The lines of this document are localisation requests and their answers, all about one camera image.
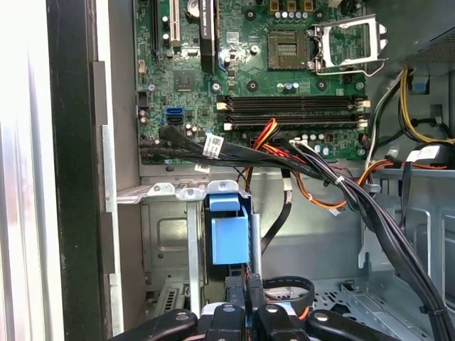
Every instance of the metal frame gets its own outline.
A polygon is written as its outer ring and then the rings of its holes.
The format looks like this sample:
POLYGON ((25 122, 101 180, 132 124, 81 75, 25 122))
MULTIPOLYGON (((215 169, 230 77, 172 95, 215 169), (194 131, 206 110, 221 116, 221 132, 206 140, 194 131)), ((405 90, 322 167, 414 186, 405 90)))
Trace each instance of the metal frame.
POLYGON ((46 2, 2 1, 0 40, 0 338, 63 340, 46 2))

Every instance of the cable tie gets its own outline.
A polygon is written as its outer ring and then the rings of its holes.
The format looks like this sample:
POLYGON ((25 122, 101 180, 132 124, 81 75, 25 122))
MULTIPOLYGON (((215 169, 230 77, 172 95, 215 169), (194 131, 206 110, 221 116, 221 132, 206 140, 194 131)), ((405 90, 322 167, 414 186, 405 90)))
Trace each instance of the cable tie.
POLYGON ((344 181, 344 176, 340 175, 338 179, 335 180, 335 185, 339 184, 341 181, 344 181))
POLYGON ((444 314, 447 311, 447 307, 438 310, 428 310, 426 307, 422 306, 419 307, 419 310, 422 314, 438 316, 444 314))

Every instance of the black wire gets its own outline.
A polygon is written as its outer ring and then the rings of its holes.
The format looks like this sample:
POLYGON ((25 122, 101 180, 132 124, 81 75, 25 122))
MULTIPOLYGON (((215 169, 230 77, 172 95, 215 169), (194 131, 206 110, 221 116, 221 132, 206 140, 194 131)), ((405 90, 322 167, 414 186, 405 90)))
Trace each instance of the black wire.
POLYGON ((269 244, 272 242, 273 238, 277 235, 279 230, 283 227, 284 223, 286 222, 289 213, 291 212, 292 208, 292 184, 291 184, 291 172, 288 170, 282 169, 282 177, 283 177, 283 193, 284 193, 284 200, 283 200, 283 208, 282 211, 279 213, 278 218, 269 228, 267 233, 263 236, 261 240, 261 250, 262 253, 265 252, 269 244))

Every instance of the ram slot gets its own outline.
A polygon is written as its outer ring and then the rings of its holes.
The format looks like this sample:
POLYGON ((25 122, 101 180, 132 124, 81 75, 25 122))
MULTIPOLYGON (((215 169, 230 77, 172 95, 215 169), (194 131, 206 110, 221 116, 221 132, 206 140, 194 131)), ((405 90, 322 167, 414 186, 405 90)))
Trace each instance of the ram slot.
MULTIPOLYGON (((223 119, 225 131, 262 130, 270 116, 230 116, 223 119)), ((368 124, 365 114, 346 115, 286 115, 276 117, 281 130, 306 129, 364 129, 368 124)))
POLYGON ((236 114, 275 112, 343 112, 369 106, 364 97, 352 96, 276 96, 217 98, 217 108, 236 114))

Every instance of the white barcode label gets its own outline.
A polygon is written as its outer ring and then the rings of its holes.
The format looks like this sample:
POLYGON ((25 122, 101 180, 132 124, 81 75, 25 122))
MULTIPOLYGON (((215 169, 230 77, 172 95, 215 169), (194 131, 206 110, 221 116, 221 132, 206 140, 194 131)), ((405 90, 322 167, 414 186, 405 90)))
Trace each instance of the white barcode label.
POLYGON ((438 156, 439 146, 428 146, 423 148, 419 153, 418 160, 433 159, 438 156))
POLYGON ((334 215, 335 217, 341 213, 341 212, 338 211, 336 208, 329 208, 328 211, 329 211, 332 215, 334 215))
POLYGON ((421 151, 412 151, 409 153, 406 161, 415 162, 417 160, 428 160, 438 156, 439 146, 428 146, 423 148, 421 151))
POLYGON ((209 165, 201 165, 200 163, 194 166, 194 170, 202 173, 210 173, 210 166, 209 165))
POLYGON ((213 134, 207 134, 207 139, 205 140, 203 155, 208 156, 209 158, 218 158, 221 151, 221 146, 223 145, 224 138, 216 136, 213 134))

